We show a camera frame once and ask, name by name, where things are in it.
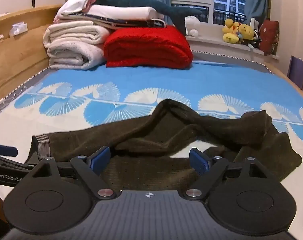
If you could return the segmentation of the purple paper bag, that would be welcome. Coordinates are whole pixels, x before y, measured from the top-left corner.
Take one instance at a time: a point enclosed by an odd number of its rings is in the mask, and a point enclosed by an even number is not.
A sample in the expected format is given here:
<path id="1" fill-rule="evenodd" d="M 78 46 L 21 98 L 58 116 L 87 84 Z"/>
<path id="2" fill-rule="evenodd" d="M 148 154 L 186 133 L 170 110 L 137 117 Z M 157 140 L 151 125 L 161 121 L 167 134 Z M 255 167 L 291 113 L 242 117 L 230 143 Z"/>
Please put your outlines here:
<path id="1" fill-rule="evenodd" d="M 300 89 L 303 89 L 303 60 L 291 56 L 287 77 Z"/>

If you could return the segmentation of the tissue pack on headboard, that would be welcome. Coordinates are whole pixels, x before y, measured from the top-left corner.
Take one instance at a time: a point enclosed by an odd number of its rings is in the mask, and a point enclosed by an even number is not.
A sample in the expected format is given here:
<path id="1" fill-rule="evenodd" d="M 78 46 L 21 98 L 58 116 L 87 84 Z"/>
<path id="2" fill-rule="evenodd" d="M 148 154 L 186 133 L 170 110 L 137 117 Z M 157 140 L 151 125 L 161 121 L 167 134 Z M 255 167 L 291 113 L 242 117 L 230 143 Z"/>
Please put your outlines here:
<path id="1" fill-rule="evenodd" d="M 13 37 L 28 31 L 28 25 L 24 22 L 15 23 L 9 31 L 9 36 Z"/>

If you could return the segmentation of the dark brown corduroy pants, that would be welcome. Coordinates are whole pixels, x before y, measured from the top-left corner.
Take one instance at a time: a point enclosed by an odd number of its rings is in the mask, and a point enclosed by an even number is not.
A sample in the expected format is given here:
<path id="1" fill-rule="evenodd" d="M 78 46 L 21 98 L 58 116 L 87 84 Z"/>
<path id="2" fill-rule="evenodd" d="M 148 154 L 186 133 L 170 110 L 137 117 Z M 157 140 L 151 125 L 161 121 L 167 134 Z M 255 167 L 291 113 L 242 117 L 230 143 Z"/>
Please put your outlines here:
<path id="1" fill-rule="evenodd" d="M 107 146 L 111 160 L 102 179 L 119 190 L 186 190 L 198 175 L 188 158 L 175 154 L 197 140 L 210 143 L 206 154 L 233 163 L 257 158 L 278 180 L 302 163 L 287 133 L 277 131 L 265 112 L 238 119 L 199 115 L 167 99 L 148 116 L 103 124 L 80 131 L 35 135 L 28 159 L 53 157 L 57 162 L 92 155 Z"/>

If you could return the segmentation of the red folded blanket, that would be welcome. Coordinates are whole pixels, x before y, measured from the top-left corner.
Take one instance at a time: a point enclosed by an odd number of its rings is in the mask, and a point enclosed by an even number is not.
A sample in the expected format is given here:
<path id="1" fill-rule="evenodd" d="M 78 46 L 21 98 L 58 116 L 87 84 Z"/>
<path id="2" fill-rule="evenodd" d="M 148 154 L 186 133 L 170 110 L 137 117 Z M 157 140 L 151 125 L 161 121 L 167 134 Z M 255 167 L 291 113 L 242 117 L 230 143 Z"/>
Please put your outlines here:
<path id="1" fill-rule="evenodd" d="M 113 32 L 104 43 L 106 66 L 153 66 L 185 69 L 193 53 L 177 28 L 128 28 Z"/>

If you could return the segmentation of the white pink folded bedding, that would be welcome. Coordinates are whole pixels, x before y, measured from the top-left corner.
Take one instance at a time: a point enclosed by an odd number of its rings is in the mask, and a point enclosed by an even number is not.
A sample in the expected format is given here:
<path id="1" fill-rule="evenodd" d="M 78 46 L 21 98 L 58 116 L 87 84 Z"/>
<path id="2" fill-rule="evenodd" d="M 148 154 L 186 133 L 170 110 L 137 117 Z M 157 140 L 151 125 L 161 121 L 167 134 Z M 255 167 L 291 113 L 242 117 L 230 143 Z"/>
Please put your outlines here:
<path id="1" fill-rule="evenodd" d="M 152 7 L 113 7 L 94 4 L 96 0 L 68 0 L 53 22 L 92 21 L 110 29 L 166 27 L 164 16 Z"/>

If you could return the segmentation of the wooden bed headboard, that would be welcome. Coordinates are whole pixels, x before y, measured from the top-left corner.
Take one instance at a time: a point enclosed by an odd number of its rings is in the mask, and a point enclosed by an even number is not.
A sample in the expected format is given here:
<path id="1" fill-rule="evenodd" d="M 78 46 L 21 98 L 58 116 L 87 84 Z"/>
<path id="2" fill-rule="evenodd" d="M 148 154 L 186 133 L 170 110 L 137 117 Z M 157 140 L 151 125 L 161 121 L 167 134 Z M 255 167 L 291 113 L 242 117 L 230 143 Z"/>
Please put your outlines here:
<path id="1" fill-rule="evenodd" d="M 60 7 L 47 5 L 0 17 L 0 100 L 48 67 L 42 38 Z M 12 25 L 19 22 L 26 23 L 28 31 L 10 37 Z"/>

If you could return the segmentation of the white seal plush toy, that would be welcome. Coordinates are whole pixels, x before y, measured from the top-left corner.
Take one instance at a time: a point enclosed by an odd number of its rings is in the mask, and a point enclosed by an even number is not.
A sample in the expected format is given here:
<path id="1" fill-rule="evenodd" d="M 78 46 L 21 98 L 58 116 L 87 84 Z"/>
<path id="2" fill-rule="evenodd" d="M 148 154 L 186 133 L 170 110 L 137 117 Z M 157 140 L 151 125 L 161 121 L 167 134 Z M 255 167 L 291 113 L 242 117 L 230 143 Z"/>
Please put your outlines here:
<path id="1" fill-rule="evenodd" d="M 191 37 L 198 37 L 198 29 L 200 27 L 200 21 L 195 16 L 188 16 L 185 18 L 186 35 Z"/>

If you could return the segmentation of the white folded quilt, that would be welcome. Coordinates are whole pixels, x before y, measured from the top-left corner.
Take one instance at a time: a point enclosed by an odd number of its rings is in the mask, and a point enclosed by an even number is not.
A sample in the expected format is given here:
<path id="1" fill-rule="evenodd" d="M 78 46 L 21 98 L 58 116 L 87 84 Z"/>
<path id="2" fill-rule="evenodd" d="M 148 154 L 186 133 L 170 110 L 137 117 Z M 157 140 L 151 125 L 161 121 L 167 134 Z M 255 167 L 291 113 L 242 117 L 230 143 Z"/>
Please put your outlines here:
<path id="1" fill-rule="evenodd" d="M 92 21 L 50 25 L 42 38 L 49 68 L 88 70 L 105 62 L 103 46 L 111 32 Z"/>

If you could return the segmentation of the teal shark plush toy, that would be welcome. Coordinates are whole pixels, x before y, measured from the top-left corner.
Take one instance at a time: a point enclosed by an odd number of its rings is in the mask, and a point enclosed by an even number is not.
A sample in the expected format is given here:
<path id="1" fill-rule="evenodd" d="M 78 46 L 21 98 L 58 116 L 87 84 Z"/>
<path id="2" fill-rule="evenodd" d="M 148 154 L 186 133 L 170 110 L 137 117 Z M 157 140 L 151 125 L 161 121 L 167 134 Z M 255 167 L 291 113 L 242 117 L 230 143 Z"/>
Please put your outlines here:
<path id="1" fill-rule="evenodd" d="M 158 13 L 168 16 L 184 36 L 186 35 L 185 18 L 202 14 L 200 10 L 195 8 L 171 7 L 157 0 L 96 0 L 94 4 L 114 7 L 152 7 Z"/>

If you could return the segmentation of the right blue curtain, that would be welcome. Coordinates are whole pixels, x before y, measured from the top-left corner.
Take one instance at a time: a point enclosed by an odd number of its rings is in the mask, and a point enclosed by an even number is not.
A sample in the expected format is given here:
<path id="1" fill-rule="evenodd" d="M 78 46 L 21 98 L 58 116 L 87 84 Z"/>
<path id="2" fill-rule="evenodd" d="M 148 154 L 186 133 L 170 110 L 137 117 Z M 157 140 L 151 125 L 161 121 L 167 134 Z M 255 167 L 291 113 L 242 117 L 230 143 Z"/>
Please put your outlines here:
<path id="1" fill-rule="evenodd" d="M 259 25 L 267 18 L 269 0 L 245 0 L 244 13 L 245 24 L 249 25 L 252 18 L 258 21 Z"/>

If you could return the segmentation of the yellow plush toy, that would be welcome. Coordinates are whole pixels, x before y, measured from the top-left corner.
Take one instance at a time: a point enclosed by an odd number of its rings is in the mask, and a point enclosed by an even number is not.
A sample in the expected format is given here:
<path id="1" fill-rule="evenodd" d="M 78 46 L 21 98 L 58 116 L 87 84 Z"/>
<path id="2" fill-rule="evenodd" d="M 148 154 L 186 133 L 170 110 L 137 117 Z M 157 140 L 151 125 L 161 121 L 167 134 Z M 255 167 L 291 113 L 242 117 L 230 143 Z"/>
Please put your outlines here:
<path id="1" fill-rule="evenodd" d="M 222 32 L 223 41 L 231 44 L 251 42 L 255 34 L 251 26 L 234 22 L 231 18 L 225 20 Z"/>

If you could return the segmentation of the blue white patterned bed sheet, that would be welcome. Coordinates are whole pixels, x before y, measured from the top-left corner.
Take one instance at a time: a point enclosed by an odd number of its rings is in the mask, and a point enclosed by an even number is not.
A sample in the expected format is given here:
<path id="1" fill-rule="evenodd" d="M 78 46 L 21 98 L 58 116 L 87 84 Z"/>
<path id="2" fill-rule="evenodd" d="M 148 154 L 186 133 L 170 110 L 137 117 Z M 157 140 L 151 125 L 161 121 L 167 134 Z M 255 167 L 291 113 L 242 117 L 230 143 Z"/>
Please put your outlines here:
<path id="1" fill-rule="evenodd" d="M 0 144 L 17 148 L 24 162 L 34 135 L 149 115 L 165 99 L 216 118 L 264 110 L 303 159 L 303 97 L 263 65 L 211 62 L 206 54 L 187 70 L 101 65 L 39 74 L 0 103 Z M 284 185 L 303 199 L 303 164 Z"/>

